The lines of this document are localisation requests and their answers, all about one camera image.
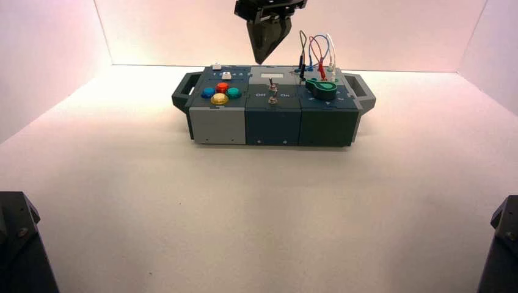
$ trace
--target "red button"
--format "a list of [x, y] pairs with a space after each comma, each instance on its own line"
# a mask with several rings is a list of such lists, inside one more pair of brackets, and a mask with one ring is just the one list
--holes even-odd
[[228, 85], [228, 83], [220, 82], [216, 86], [216, 91], [218, 93], [226, 93], [229, 88], [230, 88], [230, 86]]

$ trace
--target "control panel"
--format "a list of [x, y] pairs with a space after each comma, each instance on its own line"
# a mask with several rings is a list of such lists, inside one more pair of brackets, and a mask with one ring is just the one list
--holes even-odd
[[376, 97], [357, 74], [324, 68], [213, 65], [188, 73], [172, 95], [196, 143], [350, 146]]

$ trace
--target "white wire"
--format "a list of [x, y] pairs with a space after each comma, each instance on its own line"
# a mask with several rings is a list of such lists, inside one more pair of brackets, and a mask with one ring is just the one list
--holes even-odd
[[329, 41], [331, 42], [331, 46], [333, 47], [334, 62], [331, 61], [331, 63], [333, 63], [333, 70], [336, 70], [337, 69], [337, 50], [335, 49], [335, 43], [333, 42], [333, 39], [331, 38], [330, 34], [326, 34], [326, 36], [329, 39]]

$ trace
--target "yellow button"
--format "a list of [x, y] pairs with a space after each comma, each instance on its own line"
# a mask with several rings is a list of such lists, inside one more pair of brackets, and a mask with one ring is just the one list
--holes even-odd
[[214, 105], [224, 105], [228, 102], [228, 97], [224, 93], [217, 93], [212, 96], [211, 103]]

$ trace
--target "blue button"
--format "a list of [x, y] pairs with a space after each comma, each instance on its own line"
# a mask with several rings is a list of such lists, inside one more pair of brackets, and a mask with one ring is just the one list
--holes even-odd
[[212, 98], [212, 96], [216, 93], [216, 90], [208, 87], [205, 90], [203, 90], [202, 97], [206, 99]]

